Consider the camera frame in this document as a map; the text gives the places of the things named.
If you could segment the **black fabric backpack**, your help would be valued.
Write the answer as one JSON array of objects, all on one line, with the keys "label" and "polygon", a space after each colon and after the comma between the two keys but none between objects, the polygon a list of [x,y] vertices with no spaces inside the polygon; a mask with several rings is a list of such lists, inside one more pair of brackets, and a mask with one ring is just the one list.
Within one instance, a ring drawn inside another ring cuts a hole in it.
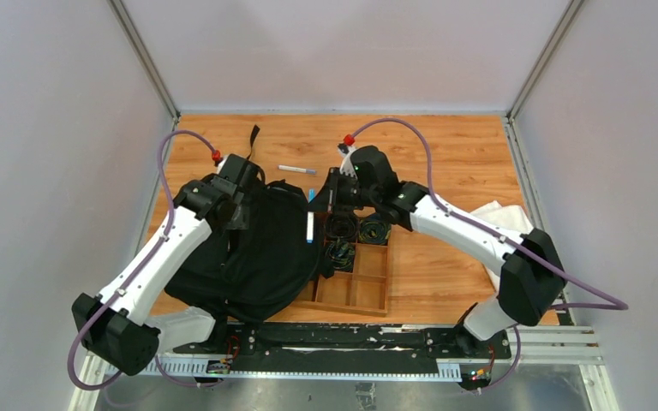
[{"label": "black fabric backpack", "polygon": [[314,224],[306,242],[308,199],[284,180],[267,182],[245,229],[209,235],[165,286],[166,294],[216,319],[260,323],[291,304],[308,282],[333,275]]}]

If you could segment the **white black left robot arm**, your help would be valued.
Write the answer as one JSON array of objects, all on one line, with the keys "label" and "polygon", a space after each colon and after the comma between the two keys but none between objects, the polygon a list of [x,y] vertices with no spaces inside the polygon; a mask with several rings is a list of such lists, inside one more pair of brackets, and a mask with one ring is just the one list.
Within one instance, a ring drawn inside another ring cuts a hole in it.
[{"label": "white black left robot arm", "polygon": [[203,309],[150,314],[181,265],[211,234],[248,226],[249,197],[265,182],[263,170],[231,154],[214,174],[181,187],[160,228],[128,266],[95,296],[79,295],[71,312],[76,344],[134,376],[156,355],[187,343],[221,352],[228,331]]}]

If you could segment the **white marker grey cap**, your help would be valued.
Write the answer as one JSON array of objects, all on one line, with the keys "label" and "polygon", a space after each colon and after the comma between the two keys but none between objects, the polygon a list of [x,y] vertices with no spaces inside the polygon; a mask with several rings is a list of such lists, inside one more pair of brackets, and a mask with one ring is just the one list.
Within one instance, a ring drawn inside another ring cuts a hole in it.
[{"label": "white marker grey cap", "polygon": [[289,166],[285,164],[279,164],[277,166],[278,170],[289,171],[294,173],[306,174],[306,175],[316,175],[317,171],[308,168]]}]

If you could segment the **white marker blue cap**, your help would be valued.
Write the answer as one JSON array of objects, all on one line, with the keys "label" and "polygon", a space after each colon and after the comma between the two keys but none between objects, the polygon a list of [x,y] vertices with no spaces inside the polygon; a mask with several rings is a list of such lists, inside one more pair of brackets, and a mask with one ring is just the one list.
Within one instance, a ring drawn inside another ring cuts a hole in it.
[{"label": "white marker blue cap", "polygon": [[307,213],[307,230],[306,242],[311,244],[314,242],[314,213],[310,210],[310,203],[314,199],[315,191],[313,188],[308,190],[308,213]]}]

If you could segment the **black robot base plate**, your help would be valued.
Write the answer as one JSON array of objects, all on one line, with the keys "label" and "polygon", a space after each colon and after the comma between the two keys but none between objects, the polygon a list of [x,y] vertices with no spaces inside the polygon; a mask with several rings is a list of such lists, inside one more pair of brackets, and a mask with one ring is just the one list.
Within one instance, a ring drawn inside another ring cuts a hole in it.
[{"label": "black robot base plate", "polygon": [[234,371],[358,374],[429,374],[438,360],[509,360],[502,331],[471,342],[450,325],[229,323],[206,342],[174,348],[176,354],[235,354]]}]

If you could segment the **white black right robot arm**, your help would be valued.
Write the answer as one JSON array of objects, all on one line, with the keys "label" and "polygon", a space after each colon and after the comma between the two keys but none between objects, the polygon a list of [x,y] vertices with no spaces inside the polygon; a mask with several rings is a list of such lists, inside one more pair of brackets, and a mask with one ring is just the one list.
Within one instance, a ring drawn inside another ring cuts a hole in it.
[{"label": "white black right robot arm", "polygon": [[499,275],[496,295],[476,303],[459,321],[455,345],[460,354],[476,357],[498,332],[539,324],[567,284],[546,232],[503,229],[434,197],[422,184],[399,180],[376,146],[342,144],[339,151],[343,161],[329,169],[324,186],[308,203],[310,211],[372,207],[382,220],[442,240]]}]

